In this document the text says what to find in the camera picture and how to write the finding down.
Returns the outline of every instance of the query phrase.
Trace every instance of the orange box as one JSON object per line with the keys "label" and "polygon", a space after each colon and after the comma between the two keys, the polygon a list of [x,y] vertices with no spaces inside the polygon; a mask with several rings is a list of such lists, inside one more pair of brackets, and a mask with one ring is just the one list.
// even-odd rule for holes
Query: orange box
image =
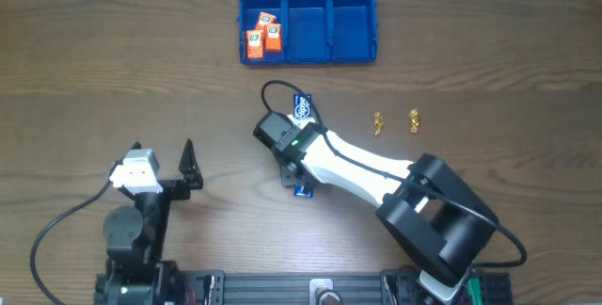
{"label": "orange box", "polygon": [[263,30],[246,31],[246,58],[263,59]]}
{"label": "orange box", "polygon": [[265,51],[282,52],[282,27],[280,24],[265,26]]}
{"label": "orange box", "polygon": [[263,30],[267,24],[273,24],[276,22],[276,16],[270,13],[260,12],[260,17],[257,19],[255,24],[256,30]]}

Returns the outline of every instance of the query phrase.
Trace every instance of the wooden surface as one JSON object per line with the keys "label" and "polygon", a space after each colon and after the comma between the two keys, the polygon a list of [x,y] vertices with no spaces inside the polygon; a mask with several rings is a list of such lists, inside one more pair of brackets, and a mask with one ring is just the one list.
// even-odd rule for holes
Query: wooden surface
{"label": "wooden surface", "polygon": [[[164,257],[187,269],[379,271],[410,264],[366,202],[295,199],[252,135],[271,78],[313,93],[330,129],[394,158],[439,155],[525,243],[518,303],[602,301],[602,0],[378,0],[372,65],[250,69],[238,0],[0,0],[0,297],[49,301],[31,244],[95,194],[136,140],[175,176],[184,141],[205,188],[172,206]],[[269,91],[291,111],[292,93]],[[409,133],[407,113],[423,126]],[[372,114],[385,118],[373,136]],[[103,272],[110,190],[53,229],[38,265],[70,304]],[[496,235],[478,260],[515,249]]]}

